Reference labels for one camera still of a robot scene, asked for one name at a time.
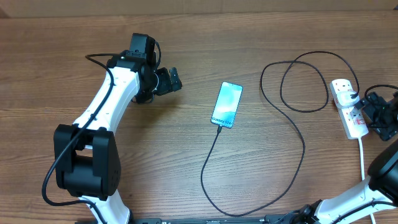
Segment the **blue Galaxy smartphone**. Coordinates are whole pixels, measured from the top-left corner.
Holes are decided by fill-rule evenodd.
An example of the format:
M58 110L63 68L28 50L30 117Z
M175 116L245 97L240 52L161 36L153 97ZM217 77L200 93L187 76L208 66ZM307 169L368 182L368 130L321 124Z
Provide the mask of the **blue Galaxy smartphone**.
M211 122L218 126L232 128L242 93L241 85L223 82L211 115Z

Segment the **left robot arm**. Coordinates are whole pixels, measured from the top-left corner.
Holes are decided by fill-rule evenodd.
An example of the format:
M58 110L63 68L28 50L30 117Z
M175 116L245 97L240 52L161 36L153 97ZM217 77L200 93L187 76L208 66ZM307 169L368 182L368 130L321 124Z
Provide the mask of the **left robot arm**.
M43 199L50 205L47 184L52 174L59 188L74 197L64 205L84 203L95 223L133 223L131 210L118 192L121 162L115 132L129 103L151 103L182 88L176 68L161 68L159 43L147 34L134 33L130 47L109 54L102 64L104 82L85 112L73 124L59 125L53 135L55 161L43 185Z

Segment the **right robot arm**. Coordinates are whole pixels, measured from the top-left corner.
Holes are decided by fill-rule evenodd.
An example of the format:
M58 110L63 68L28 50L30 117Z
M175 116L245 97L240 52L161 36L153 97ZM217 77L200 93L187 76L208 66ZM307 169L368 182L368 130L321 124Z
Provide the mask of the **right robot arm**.
M373 129L383 141L397 134L397 93L386 102L372 92L354 106L343 109L344 128L349 139L361 138ZM291 223L353 223L373 213L397 208L397 141L372 161L363 180L341 195L306 205Z

